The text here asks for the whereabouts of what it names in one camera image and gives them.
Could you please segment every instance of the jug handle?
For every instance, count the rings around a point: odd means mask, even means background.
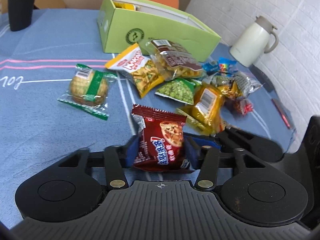
[[[276,46],[279,43],[278,35],[274,31],[271,31],[270,34],[272,34],[276,40],[275,40],[275,43],[270,48],[264,50],[264,53],[270,53],[271,51],[273,51],[276,48]]]

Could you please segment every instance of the brown label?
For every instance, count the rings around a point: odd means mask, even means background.
[[[194,71],[202,69],[201,65],[180,44],[168,40],[152,40],[151,42],[170,67],[181,66]]]

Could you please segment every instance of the white brick wall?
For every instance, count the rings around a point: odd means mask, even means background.
[[[192,0],[187,12],[232,45],[258,15],[278,27],[280,43],[256,63],[291,111],[300,145],[310,117],[320,114],[320,0]]]

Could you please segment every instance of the green box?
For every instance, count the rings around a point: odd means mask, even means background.
[[[113,1],[132,3],[138,10],[116,8]],[[143,46],[149,39],[166,39],[205,61],[221,38],[191,14],[149,0],[103,0],[97,22],[106,53],[121,53],[138,42],[148,54]]]

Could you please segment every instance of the pink stripe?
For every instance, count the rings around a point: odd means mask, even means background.
[[[106,59],[37,59],[37,60],[16,60],[6,59],[0,62],[0,65],[6,62],[12,63],[34,63],[34,62],[106,62]]]
[[[88,65],[89,67],[98,67],[98,68],[105,68],[104,65]],[[0,70],[4,68],[9,68],[9,69],[39,69],[39,68],[75,68],[75,65],[42,65],[42,66],[32,66],[32,67],[14,67],[14,66],[3,66],[0,67]]]

